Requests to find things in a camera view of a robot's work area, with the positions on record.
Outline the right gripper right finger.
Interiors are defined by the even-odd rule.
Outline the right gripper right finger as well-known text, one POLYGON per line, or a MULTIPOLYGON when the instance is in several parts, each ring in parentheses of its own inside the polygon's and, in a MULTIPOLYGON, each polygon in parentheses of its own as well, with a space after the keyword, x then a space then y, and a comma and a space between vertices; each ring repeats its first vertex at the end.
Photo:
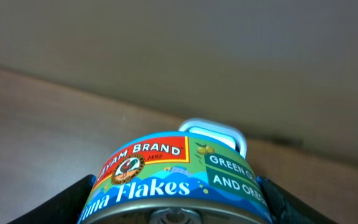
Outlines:
POLYGON ((336 224, 269 178, 258 176, 272 220, 278 224, 336 224))

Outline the white barcode scanner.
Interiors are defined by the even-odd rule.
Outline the white barcode scanner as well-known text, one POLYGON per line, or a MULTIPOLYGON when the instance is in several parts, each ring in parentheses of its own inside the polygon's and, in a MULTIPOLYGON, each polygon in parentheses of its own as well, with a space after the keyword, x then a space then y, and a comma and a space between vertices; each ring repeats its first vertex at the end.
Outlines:
POLYGON ((200 134, 223 142, 237 151, 244 159, 247 157, 247 141, 245 136, 235 127, 202 118, 184 120, 178 131, 200 134))

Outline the green tin can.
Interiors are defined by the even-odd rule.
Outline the green tin can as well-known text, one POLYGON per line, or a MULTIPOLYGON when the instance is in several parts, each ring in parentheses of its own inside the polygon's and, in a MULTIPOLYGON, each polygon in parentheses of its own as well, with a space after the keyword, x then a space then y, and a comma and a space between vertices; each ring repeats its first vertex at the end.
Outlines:
POLYGON ((237 151, 200 134, 135 139, 102 165, 79 223, 271 223, 257 178, 237 151))

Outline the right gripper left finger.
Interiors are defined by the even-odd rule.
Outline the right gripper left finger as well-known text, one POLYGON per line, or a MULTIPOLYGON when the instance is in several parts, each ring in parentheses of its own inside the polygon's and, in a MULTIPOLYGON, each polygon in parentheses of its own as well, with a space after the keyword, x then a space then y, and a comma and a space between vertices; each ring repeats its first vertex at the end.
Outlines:
POLYGON ((56 196, 8 224, 76 223, 95 182, 94 175, 86 175, 56 196))

